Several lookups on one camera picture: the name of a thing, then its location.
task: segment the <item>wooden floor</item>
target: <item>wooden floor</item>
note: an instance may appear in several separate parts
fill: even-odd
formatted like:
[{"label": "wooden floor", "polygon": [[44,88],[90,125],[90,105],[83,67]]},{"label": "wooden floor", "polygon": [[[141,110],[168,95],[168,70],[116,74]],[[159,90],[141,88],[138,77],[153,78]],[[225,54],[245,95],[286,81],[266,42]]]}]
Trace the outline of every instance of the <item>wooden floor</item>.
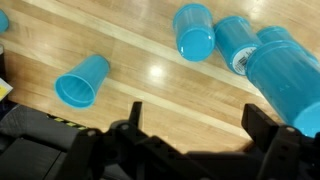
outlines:
[{"label": "wooden floor", "polygon": [[[143,131],[182,152],[238,151],[250,141],[240,126],[245,103],[276,113],[217,51],[191,63],[175,47],[172,19],[191,0],[0,0],[10,28],[5,47],[10,99],[104,131],[143,101]],[[320,57],[318,0],[198,0],[214,16],[247,18],[255,31],[286,27]],[[111,64],[93,107],[75,110],[53,91],[55,79],[98,53]]]}]

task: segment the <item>plastic cup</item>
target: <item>plastic cup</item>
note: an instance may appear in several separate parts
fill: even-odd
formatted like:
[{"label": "plastic cup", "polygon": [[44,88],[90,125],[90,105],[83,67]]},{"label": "plastic cup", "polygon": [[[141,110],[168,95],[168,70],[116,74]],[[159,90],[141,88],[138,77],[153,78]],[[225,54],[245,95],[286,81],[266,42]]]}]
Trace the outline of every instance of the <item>plastic cup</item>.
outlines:
[{"label": "plastic cup", "polygon": [[9,27],[7,15],[0,9],[0,34],[5,32]]},{"label": "plastic cup", "polygon": [[257,36],[261,40],[262,43],[269,43],[273,41],[292,41],[294,43],[297,43],[303,51],[306,53],[306,55],[310,58],[311,61],[315,63],[319,63],[317,58],[311,54],[307,49],[305,49],[301,44],[299,44],[292,36],[291,34],[283,27],[280,26],[270,26],[266,27],[262,30],[260,30],[257,33]]},{"label": "plastic cup", "polygon": [[87,57],[68,73],[58,77],[54,88],[65,104],[77,108],[90,107],[109,72],[108,61],[100,55]]},{"label": "plastic cup", "polygon": [[289,41],[258,48],[246,75],[288,125],[314,137],[320,131],[320,68]]},{"label": "plastic cup", "polygon": [[187,4],[178,10],[173,20],[177,49],[189,61],[202,61],[214,49],[215,35],[212,15],[201,4]]},{"label": "plastic cup", "polygon": [[214,32],[218,50],[228,68],[238,75],[245,75],[248,57],[262,45],[250,23],[240,16],[230,16],[219,21]]}]

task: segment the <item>hardwood floor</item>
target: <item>hardwood floor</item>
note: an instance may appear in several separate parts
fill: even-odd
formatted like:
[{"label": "hardwood floor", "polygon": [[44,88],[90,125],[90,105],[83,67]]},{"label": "hardwood floor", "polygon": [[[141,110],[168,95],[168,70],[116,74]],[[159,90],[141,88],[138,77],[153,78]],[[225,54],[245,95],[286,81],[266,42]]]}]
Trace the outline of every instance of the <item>hardwood floor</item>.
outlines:
[{"label": "hardwood floor", "polygon": [[[245,103],[277,114],[245,77],[229,71],[217,51],[205,61],[176,50],[172,19],[190,0],[0,0],[10,27],[5,47],[12,101],[104,131],[143,101],[143,131],[182,152],[237,151],[250,138],[240,126]],[[280,25],[320,57],[320,1],[198,0],[214,23],[229,15],[252,28]],[[55,95],[55,79],[98,53],[111,64],[93,107],[75,110]]]}]

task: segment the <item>yellow and black tape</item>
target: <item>yellow and black tape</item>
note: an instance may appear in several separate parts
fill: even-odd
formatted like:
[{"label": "yellow and black tape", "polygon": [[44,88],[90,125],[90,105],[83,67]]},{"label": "yellow and black tape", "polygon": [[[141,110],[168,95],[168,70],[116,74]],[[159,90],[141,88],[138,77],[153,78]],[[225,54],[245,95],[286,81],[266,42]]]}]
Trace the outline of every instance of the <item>yellow and black tape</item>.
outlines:
[{"label": "yellow and black tape", "polygon": [[79,129],[79,130],[88,129],[87,127],[82,126],[82,125],[80,125],[80,124],[76,124],[76,123],[67,121],[67,120],[65,120],[65,119],[62,119],[62,118],[59,118],[59,117],[56,117],[56,116],[52,116],[52,115],[50,115],[50,114],[47,114],[47,116],[48,116],[48,118],[50,118],[50,119],[53,119],[53,120],[55,120],[55,121],[57,121],[57,122],[61,122],[61,123],[65,124],[65,125],[67,125],[67,126],[70,126],[70,127],[73,127],[73,128],[77,128],[77,129]]}]

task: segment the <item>cup label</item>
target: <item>cup label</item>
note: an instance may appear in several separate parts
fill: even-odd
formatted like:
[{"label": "cup label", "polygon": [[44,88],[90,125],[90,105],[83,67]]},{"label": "cup label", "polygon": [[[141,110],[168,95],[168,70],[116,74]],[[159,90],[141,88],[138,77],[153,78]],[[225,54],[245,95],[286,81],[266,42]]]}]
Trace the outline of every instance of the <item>cup label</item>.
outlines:
[{"label": "cup label", "polygon": [[256,49],[256,47],[244,48],[234,56],[232,66],[238,74],[246,75],[247,60]]}]

